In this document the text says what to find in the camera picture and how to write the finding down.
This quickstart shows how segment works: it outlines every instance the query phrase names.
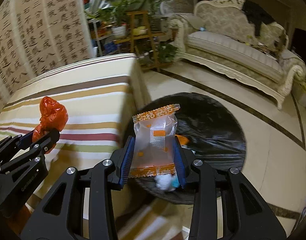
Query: white flower pot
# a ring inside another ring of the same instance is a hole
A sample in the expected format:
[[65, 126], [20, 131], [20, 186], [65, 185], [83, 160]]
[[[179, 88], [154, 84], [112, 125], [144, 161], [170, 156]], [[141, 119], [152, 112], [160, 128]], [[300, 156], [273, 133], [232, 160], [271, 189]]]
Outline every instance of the white flower pot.
[[116, 39], [122, 39], [126, 37], [126, 25], [112, 28], [113, 35]]

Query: cushion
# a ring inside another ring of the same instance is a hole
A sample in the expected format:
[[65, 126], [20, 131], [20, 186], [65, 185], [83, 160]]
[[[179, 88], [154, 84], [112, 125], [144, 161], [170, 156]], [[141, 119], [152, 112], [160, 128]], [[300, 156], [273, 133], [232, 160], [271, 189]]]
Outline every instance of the cushion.
[[199, 4], [196, 15], [203, 19], [207, 31], [218, 33], [236, 40], [257, 45], [254, 24], [250, 24], [246, 15], [234, 7], [216, 7], [211, 4]]
[[265, 25], [261, 24], [258, 41], [264, 44], [270, 51], [278, 53], [284, 50], [285, 30], [276, 22]]
[[200, 30], [201, 27], [204, 27], [204, 22], [200, 17], [195, 16], [192, 13], [174, 13], [172, 14], [168, 20], [172, 19], [179, 19], [179, 20], [186, 20], [189, 22], [189, 24], [197, 30]]
[[275, 82], [283, 75], [281, 66], [271, 57], [221, 34], [194, 32], [188, 35], [187, 45], [240, 63]]

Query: red plastic bag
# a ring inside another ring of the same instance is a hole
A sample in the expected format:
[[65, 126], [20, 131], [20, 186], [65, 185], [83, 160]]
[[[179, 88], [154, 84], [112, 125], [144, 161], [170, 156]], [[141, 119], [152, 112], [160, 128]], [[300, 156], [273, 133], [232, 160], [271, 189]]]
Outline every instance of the red plastic bag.
[[[39, 104], [39, 110], [42, 117], [40, 118], [40, 124], [34, 129], [32, 142], [42, 138], [53, 128], [61, 132], [68, 121], [68, 114], [65, 106], [50, 97], [43, 97]], [[55, 145], [45, 154], [50, 153]]]

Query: black trash bag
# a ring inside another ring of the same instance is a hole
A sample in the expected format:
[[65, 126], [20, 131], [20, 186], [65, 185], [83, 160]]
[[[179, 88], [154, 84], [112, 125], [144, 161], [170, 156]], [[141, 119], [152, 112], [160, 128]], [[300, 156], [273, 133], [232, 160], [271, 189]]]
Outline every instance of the black trash bag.
[[[227, 171], [231, 167], [242, 169], [245, 160], [246, 142], [238, 121], [221, 103], [198, 93], [178, 93], [159, 98], [138, 114], [170, 104], [180, 104], [175, 115], [178, 120], [176, 134], [189, 139], [188, 147], [195, 156], [209, 163], [213, 168]], [[134, 123], [130, 120], [124, 135], [124, 144], [129, 135], [135, 136]], [[155, 187], [154, 178], [138, 178], [137, 182], [153, 195], [172, 203], [192, 204], [194, 192], [188, 196], [175, 192], [164, 193]]]

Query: white sofa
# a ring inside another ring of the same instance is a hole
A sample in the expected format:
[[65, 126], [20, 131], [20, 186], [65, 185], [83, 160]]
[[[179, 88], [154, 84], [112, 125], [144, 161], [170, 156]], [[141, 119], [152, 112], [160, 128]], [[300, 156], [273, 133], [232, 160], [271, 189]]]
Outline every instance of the white sofa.
[[241, 10], [244, 1], [201, 1], [194, 14], [170, 15], [169, 26], [178, 30], [174, 40], [177, 58], [198, 62], [256, 87], [274, 97], [281, 109], [293, 79], [304, 80], [306, 66], [286, 49], [289, 39], [281, 25], [262, 23], [260, 36], [254, 35], [254, 24]]

